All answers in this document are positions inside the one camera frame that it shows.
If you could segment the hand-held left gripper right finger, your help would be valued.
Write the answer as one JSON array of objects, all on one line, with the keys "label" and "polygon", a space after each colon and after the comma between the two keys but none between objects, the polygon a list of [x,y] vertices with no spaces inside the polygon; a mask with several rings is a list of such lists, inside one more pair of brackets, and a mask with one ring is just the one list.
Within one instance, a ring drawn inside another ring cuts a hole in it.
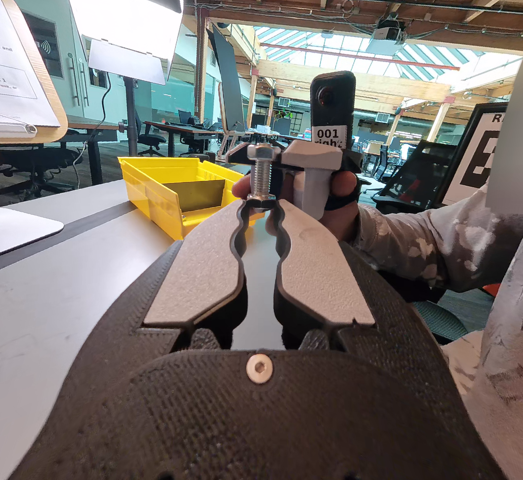
[{"label": "hand-held left gripper right finger", "polygon": [[337,238],[286,200],[275,208],[275,315],[289,328],[370,327],[376,320]]}]

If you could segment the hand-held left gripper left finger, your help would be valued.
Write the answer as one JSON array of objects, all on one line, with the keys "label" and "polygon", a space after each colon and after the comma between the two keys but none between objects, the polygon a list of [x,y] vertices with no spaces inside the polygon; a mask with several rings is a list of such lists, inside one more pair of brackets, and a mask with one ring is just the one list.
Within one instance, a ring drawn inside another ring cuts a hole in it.
[{"label": "hand-held left gripper left finger", "polygon": [[145,327],[193,329],[240,295],[245,272],[234,240],[244,235],[244,207],[244,200],[228,204],[185,237],[145,315]]}]

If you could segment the yellow plastic bin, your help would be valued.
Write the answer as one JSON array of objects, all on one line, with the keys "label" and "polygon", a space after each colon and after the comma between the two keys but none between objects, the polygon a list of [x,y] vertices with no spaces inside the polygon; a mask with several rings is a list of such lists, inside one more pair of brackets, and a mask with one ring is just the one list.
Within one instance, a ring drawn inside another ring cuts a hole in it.
[{"label": "yellow plastic bin", "polygon": [[[184,239],[196,226],[236,200],[233,183],[244,175],[196,157],[120,157],[127,196],[174,240]],[[178,196],[164,184],[224,179],[221,207],[182,213]]]}]

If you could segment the silver steel bolt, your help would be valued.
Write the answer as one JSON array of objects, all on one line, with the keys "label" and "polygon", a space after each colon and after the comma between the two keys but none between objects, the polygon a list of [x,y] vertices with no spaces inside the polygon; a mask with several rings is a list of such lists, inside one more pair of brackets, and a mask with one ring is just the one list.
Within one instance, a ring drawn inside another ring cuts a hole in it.
[{"label": "silver steel bolt", "polygon": [[269,198],[271,183],[271,165],[277,159],[281,150],[270,143],[250,144],[246,155],[249,161],[254,163],[254,174],[252,175],[251,191],[248,194],[258,198]]}]

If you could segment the person's right forearm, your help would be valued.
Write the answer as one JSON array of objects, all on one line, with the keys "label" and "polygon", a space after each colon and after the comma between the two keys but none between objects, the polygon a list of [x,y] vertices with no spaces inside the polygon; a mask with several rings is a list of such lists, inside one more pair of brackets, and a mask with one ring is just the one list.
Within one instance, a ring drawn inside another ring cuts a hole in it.
[{"label": "person's right forearm", "polygon": [[494,213],[487,188],[420,213],[361,205],[351,245],[373,268],[405,279],[455,292],[500,283],[522,293],[522,216]]}]

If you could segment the person's right hand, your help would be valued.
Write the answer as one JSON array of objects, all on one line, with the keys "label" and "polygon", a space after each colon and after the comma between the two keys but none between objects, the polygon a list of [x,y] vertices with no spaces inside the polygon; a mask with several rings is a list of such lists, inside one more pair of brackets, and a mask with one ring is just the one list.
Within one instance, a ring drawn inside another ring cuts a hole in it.
[{"label": "person's right hand", "polygon": [[[345,198],[350,196],[356,189],[357,178],[351,172],[337,172],[330,179],[330,196]],[[245,175],[232,187],[233,196],[246,199],[251,192],[251,176]],[[293,175],[287,173],[282,183],[280,198],[293,202]],[[342,208],[324,211],[320,219],[323,224],[339,241],[350,242],[356,235],[356,222],[359,216],[357,202],[348,203]]]}]

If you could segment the ceiling projector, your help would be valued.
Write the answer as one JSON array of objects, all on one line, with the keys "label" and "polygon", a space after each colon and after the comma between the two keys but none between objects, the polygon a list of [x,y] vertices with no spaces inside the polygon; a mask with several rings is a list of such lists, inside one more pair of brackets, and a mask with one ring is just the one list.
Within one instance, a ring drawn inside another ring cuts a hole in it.
[{"label": "ceiling projector", "polygon": [[378,23],[365,52],[392,57],[403,49],[405,40],[406,23],[397,19],[385,19]]}]

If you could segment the black board wooden stand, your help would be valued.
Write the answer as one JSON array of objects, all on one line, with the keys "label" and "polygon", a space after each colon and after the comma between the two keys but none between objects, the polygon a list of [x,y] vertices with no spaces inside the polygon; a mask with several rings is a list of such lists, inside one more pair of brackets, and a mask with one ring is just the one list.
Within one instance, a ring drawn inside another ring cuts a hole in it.
[{"label": "black board wooden stand", "polygon": [[232,45],[228,43],[215,25],[212,26],[212,30],[207,30],[207,34],[212,44],[221,76],[218,95],[223,139],[217,159],[225,162],[228,151],[236,147],[237,143],[246,134],[243,99]]}]

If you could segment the black mesh office chair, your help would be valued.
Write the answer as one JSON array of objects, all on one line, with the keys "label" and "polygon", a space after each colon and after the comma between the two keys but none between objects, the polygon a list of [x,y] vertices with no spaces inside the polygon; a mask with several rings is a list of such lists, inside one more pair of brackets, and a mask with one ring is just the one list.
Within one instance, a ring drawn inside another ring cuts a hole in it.
[{"label": "black mesh office chair", "polygon": [[372,197],[383,215],[419,213],[433,207],[456,145],[422,140],[380,193]]}]

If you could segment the teal mesh chair seat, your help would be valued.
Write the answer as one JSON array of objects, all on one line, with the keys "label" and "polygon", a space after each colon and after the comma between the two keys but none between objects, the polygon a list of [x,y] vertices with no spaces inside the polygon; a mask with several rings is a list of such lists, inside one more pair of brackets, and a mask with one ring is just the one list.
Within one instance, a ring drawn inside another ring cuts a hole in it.
[{"label": "teal mesh chair seat", "polygon": [[444,346],[469,332],[453,313],[430,301],[415,301],[416,308],[439,345]]}]

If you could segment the black swivel office chair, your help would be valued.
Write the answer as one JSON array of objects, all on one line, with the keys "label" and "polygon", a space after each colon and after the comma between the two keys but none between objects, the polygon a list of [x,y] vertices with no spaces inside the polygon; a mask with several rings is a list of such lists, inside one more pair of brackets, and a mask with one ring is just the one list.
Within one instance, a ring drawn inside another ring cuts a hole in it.
[{"label": "black swivel office chair", "polygon": [[147,150],[138,152],[137,156],[143,157],[145,155],[149,155],[150,157],[166,157],[164,154],[160,152],[160,145],[167,143],[166,138],[162,135],[151,133],[150,124],[146,124],[145,131],[142,132],[142,122],[137,111],[135,111],[135,123],[136,130],[138,133],[137,144],[148,146]]}]

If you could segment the wooden office desk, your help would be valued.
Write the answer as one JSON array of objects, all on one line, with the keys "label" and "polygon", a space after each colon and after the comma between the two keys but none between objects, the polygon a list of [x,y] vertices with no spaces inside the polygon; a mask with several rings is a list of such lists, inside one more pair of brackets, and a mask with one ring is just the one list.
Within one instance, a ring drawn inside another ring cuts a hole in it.
[{"label": "wooden office desk", "polygon": [[85,117],[67,116],[68,131],[58,140],[61,149],[67,144],[85,143],[92,185],[102,184],[102,168],[99,143],[118,143],[119,126]]},{"label": "wooden office desk", "polygon": [[165,124],[155,123],[151,121],[145,122],[145,132],[139,137],[149,137],[152,135],[151,129],[155,128],[168,134],[167,139],[167,157],[174,157],[174,135],[180,135],[180,141],[182,144],[189,146],[189,153],[203,154],[208,148],[210,140],[215,139],[218,134],[222,134],[222,142],[218,153],[215,158],[221,162],[226,159],[226,154],[229,150],[232,150],[240,139],[247,135],[246,131],[227,131],[224,128],[217,128],[211,126],[210,129],[190,126],[188,124]]}]

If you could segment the black framed marker board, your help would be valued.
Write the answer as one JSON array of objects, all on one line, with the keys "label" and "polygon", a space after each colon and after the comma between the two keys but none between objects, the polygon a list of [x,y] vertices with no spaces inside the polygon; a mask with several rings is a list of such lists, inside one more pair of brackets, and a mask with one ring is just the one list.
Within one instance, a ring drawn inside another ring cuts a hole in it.
[{"label": "black framed marker board", "polygon": [[488,182],[508,102],[478,104],[462,134],[433,207],[473,195]]}]

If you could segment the black light stand pole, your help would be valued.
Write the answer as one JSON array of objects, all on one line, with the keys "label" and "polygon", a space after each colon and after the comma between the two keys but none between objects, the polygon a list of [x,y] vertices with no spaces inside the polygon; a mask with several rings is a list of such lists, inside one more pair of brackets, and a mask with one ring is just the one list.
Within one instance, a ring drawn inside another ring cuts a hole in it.
[{"label": "black light stand pole", "polygon": [[122,78],[126,90],[128,153],[129,157],[136,157],[138,155],[138,130],[135,111],[135,79],[127,76]]}]

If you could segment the white studio light panel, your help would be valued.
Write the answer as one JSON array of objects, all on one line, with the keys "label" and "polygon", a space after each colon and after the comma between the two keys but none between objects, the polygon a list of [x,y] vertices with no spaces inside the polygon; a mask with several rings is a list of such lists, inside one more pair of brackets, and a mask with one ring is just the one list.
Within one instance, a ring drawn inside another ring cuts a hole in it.
[{"label": "white studio light panel", "polygon": [[157,58],[163,77],[148,73],[145,80],[165,84],[180,33],[184,0],[69,0],[69,3],[82,36]]}]

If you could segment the instruction sheet stand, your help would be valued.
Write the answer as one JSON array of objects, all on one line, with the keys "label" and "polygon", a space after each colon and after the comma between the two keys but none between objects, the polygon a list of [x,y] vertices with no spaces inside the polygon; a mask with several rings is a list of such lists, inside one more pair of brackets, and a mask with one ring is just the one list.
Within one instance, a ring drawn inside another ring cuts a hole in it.
[{"label": "instruction sheet stand", "polygon": [[[15,0],[1,0],[1,145],[64,136],[66,113]],[[1,255],[60,233],[62,222],[1,209]]]}]

